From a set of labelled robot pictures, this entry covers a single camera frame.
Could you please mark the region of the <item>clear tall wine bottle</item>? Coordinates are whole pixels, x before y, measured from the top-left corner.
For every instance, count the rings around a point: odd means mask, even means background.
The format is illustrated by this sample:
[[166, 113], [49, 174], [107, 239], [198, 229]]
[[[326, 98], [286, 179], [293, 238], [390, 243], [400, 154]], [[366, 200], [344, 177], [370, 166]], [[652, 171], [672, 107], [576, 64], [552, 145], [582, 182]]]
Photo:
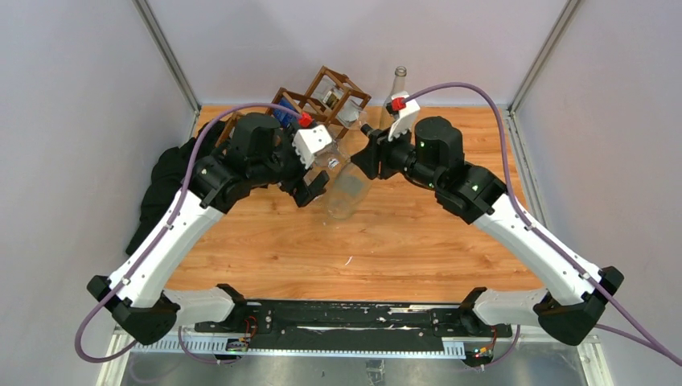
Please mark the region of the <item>clear tall wine bottle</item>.
[[334, 220], [347, 220], [367, 197], [372, 180], [353, 162], [336, 175], [327, 192], [326, 211]]

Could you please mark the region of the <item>brown wooden wine rack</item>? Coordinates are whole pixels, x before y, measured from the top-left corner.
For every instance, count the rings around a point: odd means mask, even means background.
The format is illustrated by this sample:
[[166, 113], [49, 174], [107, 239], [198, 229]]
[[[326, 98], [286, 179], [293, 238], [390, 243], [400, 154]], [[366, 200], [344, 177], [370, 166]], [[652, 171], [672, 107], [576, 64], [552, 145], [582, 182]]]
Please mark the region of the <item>brown wooden wine rack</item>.
[[[343, 74], [341, 72], [337, 72], [329, 67], [322, 66], [305, 92], [295, 92], [291, 89], [281, 87], [276, 92], [275, 96], [272, 99], [272, 102], [276, 105], [277, 102], [279, 102], [279, 100], [284, 97], [285, 99], [289, 100], [291, 103], [297, 105], [300, 108], [299, 113], [306, 113], [310, 115], [316, 122], [324, 124], [330, 131], [330, 128], [327, 126], [327, 123], [329, 123], [331, 119], [323, 112], [322, 104], [312, 97], [312, 93], [315, 87], [320, 83], [324, 76], [331, 78], [337, 84], [349, 84], [350, 86], [353, 86], [361, 90], [362, 92], [365, 92], [364, 90], [361, 89], [359, 85], [357, 85], [353, 80], [351, 80], [351, 78], [348, 75]], [[365, 108], [364, 111], [361, 113], [358, 121], [351, 127], [351, 129], [347, 132], [347, 134], [344, 137], [346, 137], [352, 130], [360, 126], [359, 121], [364, 119], [364, 117], [366, 116]], [[344, 137], [341, 138], [340, 140], [337, 139], [335, 140], [337, 142], [341, 142], [342, 139], [344, 139]]]

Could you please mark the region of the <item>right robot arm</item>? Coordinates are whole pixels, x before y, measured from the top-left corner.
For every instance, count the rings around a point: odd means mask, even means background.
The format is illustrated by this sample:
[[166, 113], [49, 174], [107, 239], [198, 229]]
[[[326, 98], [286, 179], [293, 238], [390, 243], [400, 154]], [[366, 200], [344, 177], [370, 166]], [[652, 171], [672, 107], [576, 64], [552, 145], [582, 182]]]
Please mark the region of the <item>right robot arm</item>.
[[368, 143], [351, 160], [367, 177], [401, 174], [432, 191], [443, 209], [492, 236], [542, 281], [542, 288], [529, 291], [474, 288], [458, 311], [464, 332], [476, 336], [498, 325], [534, 326], [577, 346], [596, 327], [623, 274], [576, 254], [565, 259], [557, 251], [562, 245], [556, 237], [540, 237], [543, 226], [530, 224], [531, 216], [505, 183], [466, 161], [459, 129], [444, 117], [427, 117], [397, 138], [368, 124], [361, 131]]

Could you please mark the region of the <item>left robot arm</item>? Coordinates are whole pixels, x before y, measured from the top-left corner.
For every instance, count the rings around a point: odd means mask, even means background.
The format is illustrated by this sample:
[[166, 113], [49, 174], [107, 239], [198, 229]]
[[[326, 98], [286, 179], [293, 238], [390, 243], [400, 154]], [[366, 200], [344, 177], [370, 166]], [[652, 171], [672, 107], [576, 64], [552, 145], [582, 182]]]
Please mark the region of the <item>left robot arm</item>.
[[277, 185], [299, 207], [320, 196], [327, 173], [318, 173], [311, 183], [305, 177], [334, 143], [323, 125], [306, 118], [282, 127], [263, 113], [240, 117], [228, 139], [193, 163], [188, 186], [175, 194], [129, 260], [108, 276], [95, 276], [89, 293], [142, 345], [201, 322], [239, 331], [246, 322], [246, 300], [230, 285], [171, 290], [166, 287], [170, 276], [196, 242], [253, 189]]

